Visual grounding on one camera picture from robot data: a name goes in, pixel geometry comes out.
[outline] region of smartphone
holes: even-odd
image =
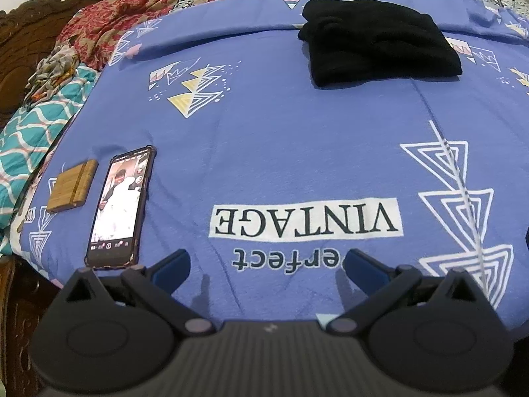
[[[156,149],[147,145],[110,160],[90,233],[85,264],[119,269],[138,263],[147,186]]]

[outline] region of teal patterned fabric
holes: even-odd
[[[30,111],[20,108],[0,134],[0,229],[11,220],[27,179],[64,125],[92,91],[98,72],[80,65],[75,77],[49,101]]]

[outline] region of wooden block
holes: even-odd
[[[83,206],[96,169],[97,161],[90,160],[60,173],[55,181],[46,210],[56,213]]]

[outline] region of phone screen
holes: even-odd
[[[141,149],[110,162],[89,246],[97,257],[105,253],[122,257],[131,252],[150,154],[151,149]]]

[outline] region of yellow triangle print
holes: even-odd
[[[201,68],[200,70],[192,71],[190,74],[193,76],[197,76],[198,78],[201,78],[207,71],[207,68]]]
[[[180,111],[180,113],[182,113],[184,118],[187,118],[189,115],[189,108],[193,101],[193,95],[192,92],[186,92],[184,94],[175,95],[174,97],[169,97],[168,100]]]
[[[189,79],[185,80],[184,82],[181,82],[183,86],[185,86],[189,91],[195,92],[197,90],[198,84],[200,83],[200,78],[195,79]]]

